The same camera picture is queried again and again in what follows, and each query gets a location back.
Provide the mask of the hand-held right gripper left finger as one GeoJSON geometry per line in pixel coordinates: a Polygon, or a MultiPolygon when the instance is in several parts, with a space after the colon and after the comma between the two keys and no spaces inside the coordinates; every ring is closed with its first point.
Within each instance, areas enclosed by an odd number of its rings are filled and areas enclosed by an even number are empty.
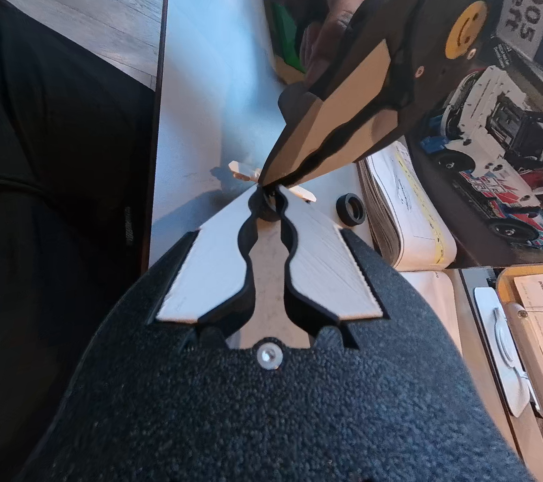
{"type": "Polygon", "coordinates": [[[255,185],[196,232],[156,313],[156,320],[215,327],[229,337],[251,319],[255,282],[250,251],[258,239],[260,188],[255,185]]]}

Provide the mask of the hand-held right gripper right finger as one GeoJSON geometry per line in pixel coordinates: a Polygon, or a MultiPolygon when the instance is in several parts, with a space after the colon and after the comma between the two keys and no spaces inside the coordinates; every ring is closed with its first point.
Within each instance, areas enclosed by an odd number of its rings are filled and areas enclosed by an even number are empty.
{"type": "Polygon", "coordinates": [[[343,237],[343,228],[289,189],[275,192],[281,241],[288,250],[284,305],[309,336],[383,318],[383,309],[343,237]]]}

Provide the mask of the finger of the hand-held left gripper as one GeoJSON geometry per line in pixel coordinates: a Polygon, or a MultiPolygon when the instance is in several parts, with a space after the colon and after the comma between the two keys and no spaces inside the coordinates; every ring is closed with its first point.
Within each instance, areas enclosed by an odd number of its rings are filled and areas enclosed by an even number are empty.
{"type": "Polygon", "coordinates": [[[342,149],[324,157],[325,141],[377,97],[390,62],[381,40],[329,97],[302,94],[263,166],[261,186],[300,184],[353,161],[342,149]]]}
{"type": "Polygon", "coordinates": [[[337,124],[329,113],[311,108],[298,123],[287,125],[265,163],[265,187],[292,187],[329,174],[395,140],[398,112],[364,109],[337,124]]]}

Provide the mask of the white curved toy beam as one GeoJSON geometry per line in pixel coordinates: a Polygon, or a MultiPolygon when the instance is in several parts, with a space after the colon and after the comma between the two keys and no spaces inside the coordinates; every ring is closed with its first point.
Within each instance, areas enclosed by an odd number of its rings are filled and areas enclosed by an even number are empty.
{"type": "MultiPolygon", "coordinates": [[[[259,183],[260,175],[261,175],[261,169],[260,168],[252,168],[244,163],[241,163],[239,161],[231,161],[228,164],[228,168],[231,171],[234,178],[241,180],[241,181],[249,181],[254,184],[259,183]]],[[[301,198],[302,200],[309,202],[309,203],[315,203],[316,197],[315,195],[310,192],[309,190],[300,187],[300,186],[294,186],[290,187],[289,191],[293,193],[295,196],[301,198]]]]}

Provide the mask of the grey desk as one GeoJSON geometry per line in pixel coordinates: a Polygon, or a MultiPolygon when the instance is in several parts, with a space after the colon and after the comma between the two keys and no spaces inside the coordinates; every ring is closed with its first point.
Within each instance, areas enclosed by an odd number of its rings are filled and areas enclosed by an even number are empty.
{"type": "MultiPolygon", "coordinates": [[[[184,234],[254,186],[235,179],[228,164],[263,166],[285,125],[277,105],[283,85],[275,71],[263,0],[167,0],[167,6],[165,0],[164,6],[149,267],[184,234]]],[[[316,203],[306,206],[340,227],[339,196],[364,198],[355,164],[302,186],[316,196],[316,203]]],[[[291,348],[309,348],[308,333],[285,311],[288,251],[280,222],[257,220],[257,227],[258,241],[250,252],[254,314],[227,343],[251,348],[273,337],[291,348]]]]}

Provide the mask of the black toy tyre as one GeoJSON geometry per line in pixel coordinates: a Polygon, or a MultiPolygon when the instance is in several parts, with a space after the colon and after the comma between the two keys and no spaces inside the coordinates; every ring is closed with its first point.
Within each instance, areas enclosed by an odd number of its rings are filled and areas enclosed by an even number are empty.
{"type": "Polygon", "coordinates": [[[281,220],[281,216],[280,216],[280,213],[278,212],[277,210],[277,199],[276,199],[276,195],[275,195],[275,207],[269,207],[266,202],[264,201],[263,199],[263,194],[262,194],[262,199],[261,199],[261,204],[260,204],[260,208],[259,208],[259,211],[258,211],[258,217],[266,222],[269,222],[269,223],[274,223],[274,222],[278,222],[281,220]]]}
{"type": "Polygon", "coordinates": [[[347,227],[362,225],[367,218],[363,201],[355,193],[346,193],[336,200],[336,212],[347,227]]]}

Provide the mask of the green plastic bin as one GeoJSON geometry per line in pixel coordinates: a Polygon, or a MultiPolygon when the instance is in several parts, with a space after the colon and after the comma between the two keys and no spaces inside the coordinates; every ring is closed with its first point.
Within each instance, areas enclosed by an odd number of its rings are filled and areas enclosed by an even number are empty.
{"type": "Polygon", "coordinates": [[[279,45],[279,56],[285,64],[296,71],[305,73],[299,57],[298,29],[295,21],[289,15],[286,8],[278,3],[271,3],[276,40],[279,45]]]}

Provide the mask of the thick open instruction booklet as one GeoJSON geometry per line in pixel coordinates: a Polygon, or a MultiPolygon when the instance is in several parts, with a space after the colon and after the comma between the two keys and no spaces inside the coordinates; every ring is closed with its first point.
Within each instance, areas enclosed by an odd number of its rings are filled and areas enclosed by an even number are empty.
{"type": "Polygon", "coordinates": [[[461,353],[453,284],[445,274],[457,245],[421,185],[408,149],[394,142],[357,167],[376,249],[428,302],[461,353]]]}

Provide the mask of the toy race car box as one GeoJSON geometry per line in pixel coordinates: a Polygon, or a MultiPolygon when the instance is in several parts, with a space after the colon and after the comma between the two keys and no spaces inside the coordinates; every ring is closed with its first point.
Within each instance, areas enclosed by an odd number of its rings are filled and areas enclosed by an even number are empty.
{"type": "Polygon", "coordinates": [[[408,135],[457,267],[542,264],[542,65],[499,37],[408,135]]]}

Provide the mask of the white flat device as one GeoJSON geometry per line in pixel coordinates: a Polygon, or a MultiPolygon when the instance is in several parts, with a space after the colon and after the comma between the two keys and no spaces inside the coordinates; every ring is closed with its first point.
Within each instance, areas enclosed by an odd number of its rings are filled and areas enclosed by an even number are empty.
{"type": "Polygon", "coordinates": [[[531,401],[529,379],[523,369],[496,291],[490,287],[473,290],[475,304],[485,330],[492,359],[510,414],[519,418],[531,401]]]}

